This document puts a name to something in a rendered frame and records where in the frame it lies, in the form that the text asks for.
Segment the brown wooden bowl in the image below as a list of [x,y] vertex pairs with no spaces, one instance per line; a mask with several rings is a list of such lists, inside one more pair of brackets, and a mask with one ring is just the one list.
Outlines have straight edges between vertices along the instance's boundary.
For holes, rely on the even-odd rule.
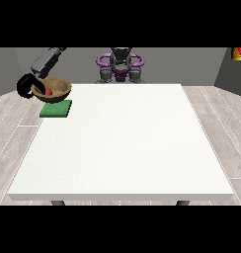
[[47,103],[58,103],[63,101],[71,92],[71,83],[61,78],[46,78],[40,81],[46,89],[50,89],[51,95],[44,95],[41,90],[33,85],[32,93],[41,101]]

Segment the yellow cup red melon print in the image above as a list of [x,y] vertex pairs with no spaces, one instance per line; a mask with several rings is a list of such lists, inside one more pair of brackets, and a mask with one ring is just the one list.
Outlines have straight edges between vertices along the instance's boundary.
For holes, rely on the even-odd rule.
[[231,58],[235,61],[241,61],[241,47],[233,47],[231,49]]

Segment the green square pad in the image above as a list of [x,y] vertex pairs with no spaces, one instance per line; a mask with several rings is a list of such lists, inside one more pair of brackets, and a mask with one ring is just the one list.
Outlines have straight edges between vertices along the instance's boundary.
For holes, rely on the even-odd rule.
[[71,100],[63,100],[58,103],[45,103],[40,111],[41,118],[66,118],[68,116]]

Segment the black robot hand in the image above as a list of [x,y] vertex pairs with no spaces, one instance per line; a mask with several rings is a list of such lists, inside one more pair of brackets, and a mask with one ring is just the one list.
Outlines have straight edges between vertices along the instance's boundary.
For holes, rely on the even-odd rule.
[[31,99],[34,94],[30,93],[32,86],[38,87],[43,94],[45,94],[44,85],[32,73],[25,74],[17,82],[17,92],[22,98]]

